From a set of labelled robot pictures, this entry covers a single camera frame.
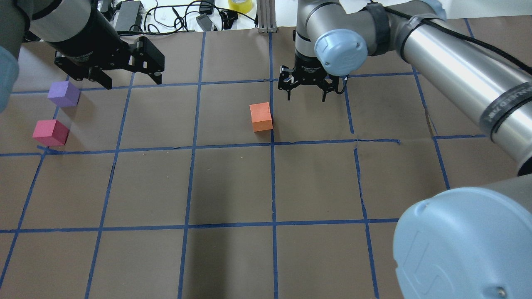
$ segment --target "orange cube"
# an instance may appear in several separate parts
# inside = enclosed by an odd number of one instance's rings
[[[266,131],[273,129],[273,121],[270,113],[270,103],[260,103],[250,105],[251,124],[253,131]]]

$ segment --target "yellow tape roll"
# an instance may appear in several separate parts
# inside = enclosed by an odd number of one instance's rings
[[[253,8],[253,2],[251,0],[228,0],[229,1],[229,9],[234,11],[239,11],[241,13],[248,13],[250,12],[251,8]]]

